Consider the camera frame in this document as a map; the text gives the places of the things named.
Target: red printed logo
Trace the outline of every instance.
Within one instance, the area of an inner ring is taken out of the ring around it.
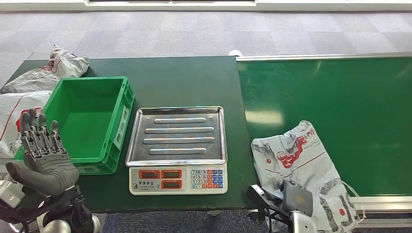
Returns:
[[[277,159],[283,164],[284,168],[290,168],[292,164],[299,158],[300,153],[302,153],[302,146],[306,144],[307,141],[303,136],[296,139],[295,144],[289,151],[280,151],[276,154]]]
[[[41,113],[41,108],[35,108],[35,110],[36,110],[36,118],[38,118],[38,115],[40,115],[40,113]],[[17,126],[17,131],[18,132],[20,132],[20,118],[24,113],[26,113],[28,111],[29,111],[28,109],[25,109],[25,110],[21,111],[20,117],[16,121],[16,126]]]

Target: plastic bag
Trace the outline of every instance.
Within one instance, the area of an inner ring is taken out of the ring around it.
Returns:
[[[76,57],[54,45],[46,66],[32,69],[3,87],[2,93],[54,90],[62,78],[79,78],[86,73],[89,59]]]
[[[345,186],[310,122],[284,135],[252,141],[255,169],[262,188],[283,198],[279,187],[284,180],[302,184],[313,194],[312,219],[317,230],[346,233],[357,226],[354,205]],[[280,224],[274,225],[278,231]]]
[[[51,94],[35,91],[0,95],[0,159],[13,158],[21,145],[20,116],[30,108],[38,116]]]

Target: digital scale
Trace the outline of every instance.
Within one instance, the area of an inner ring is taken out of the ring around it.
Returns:
[[[126,165],[133,195],[223,194],[227,191],[223,108],[142,108]]]

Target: metal tray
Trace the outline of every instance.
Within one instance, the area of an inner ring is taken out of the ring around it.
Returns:
[[[127,166],[226,163],[223,108],[142,108],[137,111]]]

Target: robot finger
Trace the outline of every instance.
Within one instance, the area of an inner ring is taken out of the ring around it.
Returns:
[[[44,141],[42,140],[42,137],[40,136],[40,133],[38,132],[38,127],[36,125],[36,110],[31,108],[29,109],[29,114],[30,114],[30,129],[32,133],[32,137],[34,140],[35,145],[37,146],[37,151],[40,154],[46,154],[47,150],[45,149]]]
[[[25,154],[29,154],[34,158],[40,156],[38,146],[34,134],[30,126],[31,116],[29,113],[24,113],[20,118],[21,125],[21,143],[24,147]]]
[[[63,147],[62,139],[60,137],[58,128],[59,128],[59,123],[56,120],[54,120],[51,123],[51,128],[50,128],[50,135],[53,141],[54,148],[56,149],[57,152],[67,153]]]
[[[46,115],[44,115],[43,113],[41,113],[38,117],[38,131],[37,132],[43,144],[44,153],[47,154],[47,153],[55,152],[52,138],[50,137],[50,133],[47,131]]]

